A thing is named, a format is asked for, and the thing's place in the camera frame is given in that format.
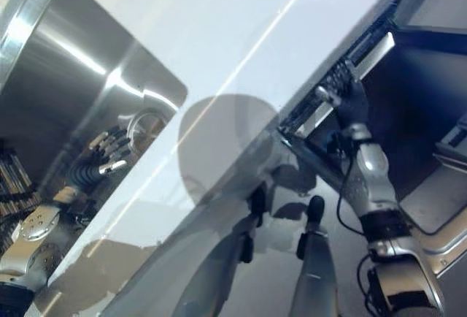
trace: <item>robotic hand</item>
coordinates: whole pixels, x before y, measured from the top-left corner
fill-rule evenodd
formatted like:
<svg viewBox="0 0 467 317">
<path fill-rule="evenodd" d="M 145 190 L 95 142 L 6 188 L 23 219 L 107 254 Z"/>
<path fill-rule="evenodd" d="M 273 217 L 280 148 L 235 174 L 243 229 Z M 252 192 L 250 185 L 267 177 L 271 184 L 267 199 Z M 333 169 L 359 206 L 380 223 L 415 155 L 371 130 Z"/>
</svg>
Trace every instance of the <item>robotic hand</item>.
<svg viewBox="0 0 467 317">
<path fill-rule="evenodd" d="M 127 166 L 129 142 L 118 126 L 98 135 L 72 164 L 65 186 L 24 219 L 0 260 L 0 312 L 25 313 L 72 244 L 74 222 L 83 225 L 96 213 L 85 200 L 108 174 Z"/>
</svg>

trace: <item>black component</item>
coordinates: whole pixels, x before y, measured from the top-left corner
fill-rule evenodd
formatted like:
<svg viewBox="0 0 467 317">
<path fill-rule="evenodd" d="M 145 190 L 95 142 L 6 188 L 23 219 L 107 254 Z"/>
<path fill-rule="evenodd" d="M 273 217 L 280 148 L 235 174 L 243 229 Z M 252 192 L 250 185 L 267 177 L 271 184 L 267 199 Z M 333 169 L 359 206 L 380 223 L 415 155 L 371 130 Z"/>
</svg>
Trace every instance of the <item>black component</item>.
<svg viewBox="0 0 467 317">
<path fill-rule="evenodd" d="M 255 243 L 248 233 L 244 235 L 243 249 L 240 256 L 240 261 L 245 264 L 249 264 L 253 260 L 253 251 L 255 249 Z"/>
<path fill-rule="evenodd" d="M 24 316 L 34 298 L 34 292 L 20 286 L 0 283 L 0 316 Z"/>
<path fill-rule="evenodd" d="M 360 217 L 368 242 L 410 236 L 409 226 L 398 210 L 376 211 Z"/>
<path fill-rule="evenodd" d="M 377 309 L 378 314 L 382 317 L 390 317 L 389 307 L 387 306 L 385 295 L 383 294 L 379 284 L 376 270 L 369 270 L 367 276 L 368 282 L 370 283 L 368 297 L 371 297 L 372 305 Z"/>
<path fill-rule="evenodd" d="M 266 184 L 261 183 L 257 187 L 249 198 L 250 201 L 250 211 L 251 213 L 258 217 L 257 227 L 263 225 L 263 214 L 266 212 Z"/>
<path fill-rule="evenodd" d="M 404 291 L 396 295 L 390 295 L 387 300 L 393 306 L 394 312 L 404 308 L 431 308 L 428 297 L 423 290 Z"/>
</svg>

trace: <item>reflective metal surface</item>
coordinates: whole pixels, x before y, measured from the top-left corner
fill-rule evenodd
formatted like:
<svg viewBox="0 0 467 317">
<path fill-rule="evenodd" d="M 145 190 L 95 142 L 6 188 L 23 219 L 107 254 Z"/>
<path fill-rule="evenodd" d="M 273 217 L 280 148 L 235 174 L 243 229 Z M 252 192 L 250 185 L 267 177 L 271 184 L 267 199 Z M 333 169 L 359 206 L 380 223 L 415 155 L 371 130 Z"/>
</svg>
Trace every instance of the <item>reflective metal surface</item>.
<svg viewBox="0 0 467 317">
<path fill-rule="evenodd" d="M 7 28 L 0 140 L 16 149 L 43 196 L 61 188 L 89 140 L 112 126 L 130 127 L 135 162 L 185 100 L 185 86 L 94 0 L 25 0 Z"/>
</svg>

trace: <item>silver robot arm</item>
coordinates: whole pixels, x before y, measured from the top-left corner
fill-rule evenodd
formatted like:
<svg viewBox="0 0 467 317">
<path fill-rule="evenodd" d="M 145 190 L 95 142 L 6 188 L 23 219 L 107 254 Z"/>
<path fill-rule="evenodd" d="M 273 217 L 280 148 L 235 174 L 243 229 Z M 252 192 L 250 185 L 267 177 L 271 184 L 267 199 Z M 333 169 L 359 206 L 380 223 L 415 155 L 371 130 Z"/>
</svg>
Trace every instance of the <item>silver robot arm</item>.
<svg viewBox="0 0 467 317">
<path fill-rule="evenodd" d="M 88 194 L 106 175 L 126 167 L 128 142 L 118 127 L 97 136 L 68 171 L 66 185 L 22 221 L 18 238 L 0 259 L 0 313 L 23 315 L 46 285 L 73 242 L 74 222 L 85 226 L 85 214 L 95 213 L 85 203 Z M 75 206 L 79 202 L 85 205 Z"/>
<path fill-rule="evenodd" d="M 341 195 L 360 219 L 368 252 L 369 296 L 381 316 L 408 308 L 433 308 L 444 315 L 444 298 L 422 248 L 411 236 L 387 176 L 389 164 L 365 124 L 344 130 L 355 148 Z"/>
</svg>

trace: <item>white surface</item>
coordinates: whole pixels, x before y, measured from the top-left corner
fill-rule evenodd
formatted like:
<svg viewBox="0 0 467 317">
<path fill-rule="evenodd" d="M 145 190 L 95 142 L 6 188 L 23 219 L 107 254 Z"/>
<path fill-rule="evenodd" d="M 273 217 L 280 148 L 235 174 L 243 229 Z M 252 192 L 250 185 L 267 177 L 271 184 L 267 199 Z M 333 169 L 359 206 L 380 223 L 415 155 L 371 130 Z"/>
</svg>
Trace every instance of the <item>white surface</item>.
<svg viewBox="0 0 467 317">
<path fill-rule="evenodd" d="M 163 242 L 276 112 L 289 110 L 310 76 L 323 75 L 385 6 L 385 0 L 97 2 L 188 87 L 188 97 L 70 250 L 53 279 L 74 263 L 90 242 L 95 243 L 88 257 L 99 249 L 100 240 L 140 247 Z M 249 107 L 256 103 L 239 107 L 216 98 L 196 114 L 190 112 L 200 101 L 221 94 L 247 95 L 268 108 L 258 108 L 260 113 L 249 116 Z M 187 116 L 192 124 L 180 135 L 182 119 Z M 199 169 L 189 175 L 180 171 L 178 152 L 184 143 L 191 148 L 199 145 L 199 154 L 207 156 L 202 164 L 192 162 L 189 169 Z M 186 177 L 202 185 L 196 199 L 185 188 Z"/>
</svg>

